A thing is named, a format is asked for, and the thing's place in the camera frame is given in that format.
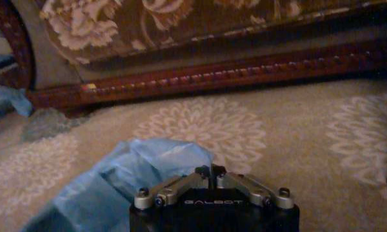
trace blue plastic bag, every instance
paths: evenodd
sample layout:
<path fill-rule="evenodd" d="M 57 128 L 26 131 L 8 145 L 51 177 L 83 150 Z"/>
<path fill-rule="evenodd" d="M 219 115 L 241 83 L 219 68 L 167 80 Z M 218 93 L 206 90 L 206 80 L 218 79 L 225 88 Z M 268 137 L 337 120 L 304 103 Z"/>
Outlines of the blue plastic bag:
<path fill-rule="evenodd" d="M 195 143 L 169 139 L 121 142 L 65 187 L 23 231 L 129 231 L 129 208 L 137 191 L 175 175 L 191 174 L 195 167 L 210 167 L 213 159 L 214 155 Z"/>
<path fill-rule="evenodd" d="M 26 90 L 16 90 L 6 86 L 0 86 L 0 118 L 10 112 L 12 108 L 18 113 L 29 117 L 33 113 L 34 106 L 24 96 Z"/>

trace carpet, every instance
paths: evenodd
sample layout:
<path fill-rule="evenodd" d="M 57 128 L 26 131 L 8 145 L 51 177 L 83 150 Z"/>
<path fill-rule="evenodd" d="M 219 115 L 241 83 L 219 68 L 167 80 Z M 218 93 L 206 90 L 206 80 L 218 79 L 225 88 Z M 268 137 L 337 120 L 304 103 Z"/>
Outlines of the carpet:
<path fill-rule="evenodd" d="M 289 187 L 302 231 L 387 231 L 387 78 L 0 120 L 0 231 L 16 231 L 119 141 L 195 141 L 229 171 Z"/>

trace carved wooden trim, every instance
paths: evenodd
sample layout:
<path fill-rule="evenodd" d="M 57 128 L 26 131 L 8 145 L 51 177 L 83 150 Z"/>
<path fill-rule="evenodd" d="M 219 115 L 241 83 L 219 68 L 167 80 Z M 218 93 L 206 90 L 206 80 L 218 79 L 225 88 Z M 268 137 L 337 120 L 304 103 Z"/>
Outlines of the carved wooden trim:
<path fill-rule="evenodd" d="M 0 74 L 0 85 L 33 88 L 35 57 L 22 17 L 10 0 L 0 0 L 0 29 L 14 50 L 18 67 Z"/>
<path fill-rule="evenodd" d="M 35 107 L 73 107 L 387 67 L 387 41 L 353 43 L 30 92 Z"/>

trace sofa cushion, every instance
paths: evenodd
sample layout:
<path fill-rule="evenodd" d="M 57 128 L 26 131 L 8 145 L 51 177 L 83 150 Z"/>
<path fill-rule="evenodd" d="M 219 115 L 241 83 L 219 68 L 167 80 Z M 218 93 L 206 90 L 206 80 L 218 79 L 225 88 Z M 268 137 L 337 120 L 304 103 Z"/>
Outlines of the sofa cushion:
<path fill-rule="evenodd" d="M 310 23 L 384 0 L 47 0 L 41 16 L 74 63 Z"/>

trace upholstered sofa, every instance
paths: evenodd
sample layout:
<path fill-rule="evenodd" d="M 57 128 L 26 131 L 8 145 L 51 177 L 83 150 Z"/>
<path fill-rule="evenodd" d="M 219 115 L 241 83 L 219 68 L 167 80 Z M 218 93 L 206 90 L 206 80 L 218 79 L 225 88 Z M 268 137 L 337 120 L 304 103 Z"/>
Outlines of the upholstered sofa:
<path fill-rule="evenodd" d="M 12 0 L 37 107 L 387 68 L 387 0 Z"/>

